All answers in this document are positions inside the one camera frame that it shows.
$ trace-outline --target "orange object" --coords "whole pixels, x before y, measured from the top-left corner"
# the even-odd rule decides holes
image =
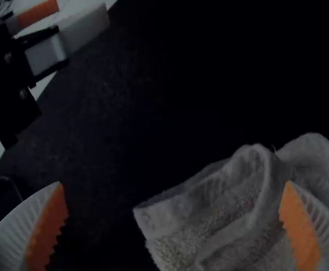
[[[279,215],[291,241],[297,269],[315,271],[322,259],[317,234],[291,182],[285,185]]]
[[[57,0],[47,0],[18,15],[18,24],[22,28],[26,28],[58,11],[59,6]]]
[[[60,228],[65,225],[67,217],[64,189],[60,184],[46,203],[31,235],[25,254],[28,270],[45,271],[50,255],[54,252],[57,236],[61,234]]]

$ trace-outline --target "metal screw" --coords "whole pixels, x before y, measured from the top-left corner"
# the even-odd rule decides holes
[[[5,56],[4,56],[4,59],[6,61],[7,64],[10,64],[11,60],[12,60],[12,54],[11,53],[7,53]]]

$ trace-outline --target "folded towel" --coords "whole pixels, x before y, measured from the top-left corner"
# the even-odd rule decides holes
[[[134,209],[161,271],[295,269],[278,209],[292,180],[329,208],[329,141],[243,146]]]

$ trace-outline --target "towel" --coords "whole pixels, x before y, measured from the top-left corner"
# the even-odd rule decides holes
[[[133,212],[161,271],[295,270],[278,209],[292,180],[329,208],[329,141],[306,134],[210,164]]]

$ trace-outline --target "white towel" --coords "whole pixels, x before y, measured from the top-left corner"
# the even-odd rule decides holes
[[[243,146],[134,214],[161,271],[293,271],[278,217],[288,180],[329,208],[329,141],[306,134],[276,153]]]

